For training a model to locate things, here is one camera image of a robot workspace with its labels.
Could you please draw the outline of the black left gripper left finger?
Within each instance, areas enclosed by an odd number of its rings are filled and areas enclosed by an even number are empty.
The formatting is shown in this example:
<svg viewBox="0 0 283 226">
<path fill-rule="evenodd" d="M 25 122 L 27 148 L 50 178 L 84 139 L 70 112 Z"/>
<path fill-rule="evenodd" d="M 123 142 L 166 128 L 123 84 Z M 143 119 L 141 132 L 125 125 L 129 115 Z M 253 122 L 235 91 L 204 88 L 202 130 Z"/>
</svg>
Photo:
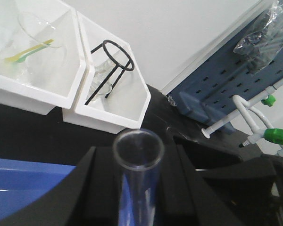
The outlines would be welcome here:
<svg viewBox="0 0 283 226">
<path fill-rule="evenodd" d="M 110 226 L 113 188 L 112 149 L 92 147 L 60 183 L 0 226 Z"/>
</svg>

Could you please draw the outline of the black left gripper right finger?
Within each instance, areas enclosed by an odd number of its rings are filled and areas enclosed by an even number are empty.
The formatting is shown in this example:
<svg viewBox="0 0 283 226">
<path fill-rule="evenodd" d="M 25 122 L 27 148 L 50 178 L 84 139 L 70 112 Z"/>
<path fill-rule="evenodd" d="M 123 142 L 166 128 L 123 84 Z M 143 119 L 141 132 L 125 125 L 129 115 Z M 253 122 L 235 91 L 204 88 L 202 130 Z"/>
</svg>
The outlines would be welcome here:
<svg viewBox="0 0 283 226">
<path fill-rule="evenodd" d="M 157 194 L 156 226 L 242 226 L 185 154 L 167 145 Z"/>
</svg>

